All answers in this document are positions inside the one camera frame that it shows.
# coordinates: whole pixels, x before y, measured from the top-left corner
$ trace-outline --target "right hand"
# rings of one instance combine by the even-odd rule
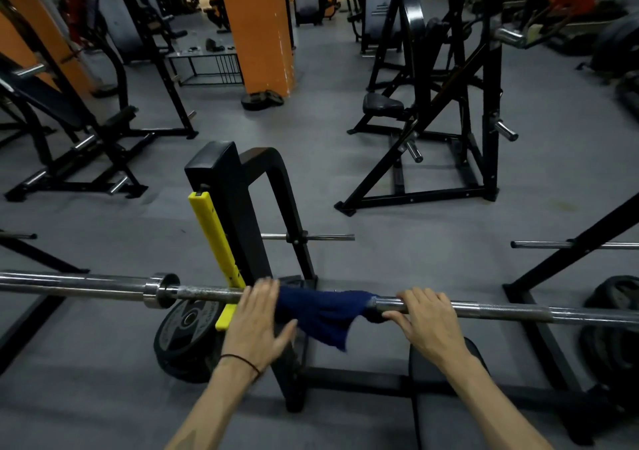
[[[471,356],[457,314],[444,293],[413,287],[397,296],[404,300],[410,320],[397,311],[384,312],[382,317],[399,325],[406,339],[440,371]]]

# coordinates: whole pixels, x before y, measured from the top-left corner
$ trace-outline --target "gray rubber flooring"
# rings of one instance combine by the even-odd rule
[[[427,17],[445,5],[428,0]],[[215,37],[200,16],[177,18],[175,27]],[[283,107],[245,112],[242,88],[182,88],[195,109],[194,140],[156,141],[132,163],[150,186],[140,199],[95,194],[37,193],[27,202],[0,202],[0,228],[39,235],[34,245],[94,273],[149,276],[177,273],[186,283],[223,283],[222,275],[187,202],[184,165],[211,140],[234,140],[240,151],[278,149],[286,162],[304,228],[315,233],[355,233],[352,243],[311,243],[322,290],[349,288],[391,295],[429,286],[452,299],[505,302],[501,284],[513,281],[549,255],[513,251],[511,240],[563,240],[579,234],[639,187],[639,125],[616,103],[611,87],[587,72],[579,59],[537,47],[504,48],[502,118],[520,134],[502,139],[496,203],[463,199],[362,210],[347,218],[333,209],[358,185],[387,149],[387,139],[348,136],[362,115],[372,67],[345,15],[322,27],[295,30],[297,85]],[[191,41],[194,35],[185,38]],[[231,41],[219,36],[223,43]],[[179,120],[153,66],[128,69],[131,103],[140,108],[132,126],[177,126]],[[397,98],[411,101],[410,90]],[[113,113],[112,102],[101,105]],[[476,135],[481,92],[471,89]],[[457,131],[458,111],[447,107],[433,130]],[[54,136],[61,151],[68,142]],[[425,160],[405,162],[409,190],[461,186],[447,148],[421,142]],[[96,162],[80,177],[104,168]],[[39,168],[29,139],[0,153],[0,189]],[[386,194],[390,179],[375,187]],[[263,232],[284,225],[266,179],[252,187]],[[636,230],[621,238],[636,241]],[[268,242],[275,274],[299,272],[285,243]],[[2,266],[38,269],[2,250]],[[543,304],[579,305],[605,278],[636,274],[634,252],[595,252],[535,289]],[[9,327],[31,297],[2,294],[0,330]],[[196,401],[201,386],[173,380],[158,367],[153,337],[164,313],[128,302],[66,301],[0,379],[0,447],[7,449],[158,449]],[[504,384],[547,387],[519,325],[463,320],[491,374]],[[581,384],[592,385],[575,350],[576,329],[553,327]],[[390,324],[357,320],[346,354],[314,344],[312,362],[325,367],[406,373],[408,343]],[[459,401],[429,403],[428,448],[481,448],[481,439]],[[553,415],[527,414],[557,447],[573,448]],[[602,449],[636,448],[632,423],[597,438]],[[414,449],[407,399],[309,392],[301,414],[288,414],[271,374],[241,404],[222,444],[225,449]]]

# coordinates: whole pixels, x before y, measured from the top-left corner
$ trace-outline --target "yellow safety arm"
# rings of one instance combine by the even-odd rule
[[[207,192],[192,192],[190,196],[188,196],[188,202],[191,203],[191,208],[193,208],[193,212],[196,214],[197,221],[200,223],[204,236],[209,246],[211,246],[217,264],[228,280],[229,287],[244,288],[246,284],[244,283],[242,275],[240,275],[240,269],[235,264],[231,247],[222,229],[222,223],[220,223],[217,212],[215,212],[215,208],[213,207],[211,195]],[[220,318],[215,323],[215,328],[218,331],[226,331],[226,329],[229,328],[229,323],[235,313],[235,307],[235,304],[226,304]]]

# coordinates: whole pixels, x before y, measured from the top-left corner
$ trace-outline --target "blue towel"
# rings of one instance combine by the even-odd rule
[[[317,292],[308,288],[281,286],[276,321],[284,324],[297,319],[297,326],[309,337],[340,351],[346,351],[346,336],[358,315],[370,322],[384,322],[376,310],[366,308],[373,293],[360,290]]]

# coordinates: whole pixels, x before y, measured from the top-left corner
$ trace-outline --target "barbell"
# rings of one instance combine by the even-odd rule
[[[181,285],[180,279],[175,274],[155,274],[144,278],[22,271],[0,272],[0,292],[135,301],[160,309],[167,309],[179,300],[237,304],[242,295],[242,290],[237,288]],[[535,304],[480,304],[479,302],[452,302],[452,307],[460,318],[639,327],[639,311],[544,307]],[[379,295],[371,297],[367,309],[408,313],[402,299]]]

